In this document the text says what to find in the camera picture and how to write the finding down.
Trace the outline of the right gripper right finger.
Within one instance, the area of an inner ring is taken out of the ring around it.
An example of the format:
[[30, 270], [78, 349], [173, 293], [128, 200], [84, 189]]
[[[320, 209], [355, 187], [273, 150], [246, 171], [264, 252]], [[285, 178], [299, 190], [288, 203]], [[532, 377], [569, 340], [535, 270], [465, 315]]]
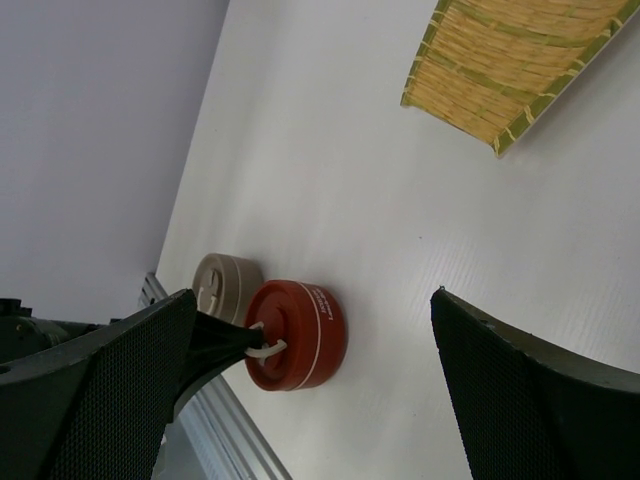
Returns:
[[636, 479], [639, 376], [504, 323], [444, 288], [431, 323], [475, 479]]

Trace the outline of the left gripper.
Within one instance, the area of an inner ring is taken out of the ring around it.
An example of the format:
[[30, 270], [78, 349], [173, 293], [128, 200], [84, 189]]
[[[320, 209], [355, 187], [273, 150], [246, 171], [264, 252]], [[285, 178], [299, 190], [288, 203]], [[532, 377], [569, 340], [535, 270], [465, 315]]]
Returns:
[[45, 355], [45, 351], [55, 349], [78, 338], [84, 338], [103, 325], [79, 323], [63, 320], [49, 320], [32, 315], [32, 309], [22, 305], [19, 299], [1, 299], [1, 364], [21, 361], [35, 356], [39, 363], [61, 365], [71, 364], [74, 360], [109, 356], [110, 352], [102, 346], [91, 355], [80, 348], [65, 348], [54, 354]]

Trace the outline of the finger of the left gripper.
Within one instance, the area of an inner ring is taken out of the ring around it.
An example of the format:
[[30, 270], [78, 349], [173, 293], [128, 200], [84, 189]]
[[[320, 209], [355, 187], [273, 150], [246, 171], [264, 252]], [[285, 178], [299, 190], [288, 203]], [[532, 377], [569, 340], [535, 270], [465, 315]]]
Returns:
[[205, 384], [244, 360], [249, 348], [256, 348], [255, 329], [235, 326], [197, 312], [177, 382], [173, 414], [178, 415]]

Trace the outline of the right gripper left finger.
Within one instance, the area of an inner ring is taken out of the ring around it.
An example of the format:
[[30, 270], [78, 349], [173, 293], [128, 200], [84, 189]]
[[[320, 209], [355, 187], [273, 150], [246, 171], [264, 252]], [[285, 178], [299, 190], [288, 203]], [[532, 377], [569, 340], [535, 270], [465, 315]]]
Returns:
[[44, 354], [109, 356], [61, 365], [1, 364], [4, 479], [149, 479], [196, 318], [181, 290]]

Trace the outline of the beige lid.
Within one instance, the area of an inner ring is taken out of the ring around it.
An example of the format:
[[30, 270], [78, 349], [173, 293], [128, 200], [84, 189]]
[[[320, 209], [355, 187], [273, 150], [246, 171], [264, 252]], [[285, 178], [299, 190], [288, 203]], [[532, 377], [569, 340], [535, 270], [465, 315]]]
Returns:
[[200, 312], [227, 323], [238, 322], [240, 280], [232, 256], [206, 255], [198, 264], [192, 289]]

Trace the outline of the beige steel container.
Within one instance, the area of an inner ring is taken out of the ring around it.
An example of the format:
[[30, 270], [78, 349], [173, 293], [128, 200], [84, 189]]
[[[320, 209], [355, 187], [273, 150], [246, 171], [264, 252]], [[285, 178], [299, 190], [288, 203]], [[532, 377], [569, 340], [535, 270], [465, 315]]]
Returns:
[[253, 260], [231, 256], [230, 262], [230, 278], [226, 289], [233, 307], [230, 322], [242, 326], [249, 304], [263, 285], [264, 278], [260, 266]]

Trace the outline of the red lid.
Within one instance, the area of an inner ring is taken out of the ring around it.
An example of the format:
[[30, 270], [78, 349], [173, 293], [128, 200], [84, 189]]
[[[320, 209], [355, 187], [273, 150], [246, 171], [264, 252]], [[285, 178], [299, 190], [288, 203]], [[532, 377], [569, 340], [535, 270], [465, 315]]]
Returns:
[[266, 282], [250, 302], [245, 325], [260, 330], [267, 344], [246, 360], [253, 381], [267, 391], [305, 387], [321, 343], [319, 308], [310, 289], [295, 281]]

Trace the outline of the red steel container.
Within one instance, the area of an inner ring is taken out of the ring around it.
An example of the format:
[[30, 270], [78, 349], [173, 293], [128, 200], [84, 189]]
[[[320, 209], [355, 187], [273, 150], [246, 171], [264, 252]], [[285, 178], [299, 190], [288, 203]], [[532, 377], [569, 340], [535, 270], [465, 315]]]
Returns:
[[299, 282], [314, 308], [316, 340], [313, 357], [297, 389], [320, 386], [335, 375], [347, 348], [347, 324], [339, 302], [324, 287]]

